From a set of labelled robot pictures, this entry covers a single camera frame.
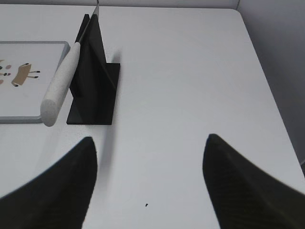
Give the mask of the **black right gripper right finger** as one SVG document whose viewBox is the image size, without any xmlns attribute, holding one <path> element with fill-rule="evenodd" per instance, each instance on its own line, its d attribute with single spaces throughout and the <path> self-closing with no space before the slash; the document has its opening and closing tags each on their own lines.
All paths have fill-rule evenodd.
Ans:
<svg viewBox="0 0 305 229">
<path fill-rule="evenodd" d="M 210 134 L 203 177 L 222 229 L 303 229 L 305 196 Z"/>
</svg>

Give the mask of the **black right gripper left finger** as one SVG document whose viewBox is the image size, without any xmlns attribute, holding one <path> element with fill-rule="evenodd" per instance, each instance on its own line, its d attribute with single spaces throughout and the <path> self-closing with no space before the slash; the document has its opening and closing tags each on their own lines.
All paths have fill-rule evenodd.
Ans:
<svg viewBox="0 0 305 229">
<path fill-rule="evenodd" d="M 2 229 L 80 229 L 97 179 L 92 137 L 42 174 L 0 199 Z"/>
</svg>

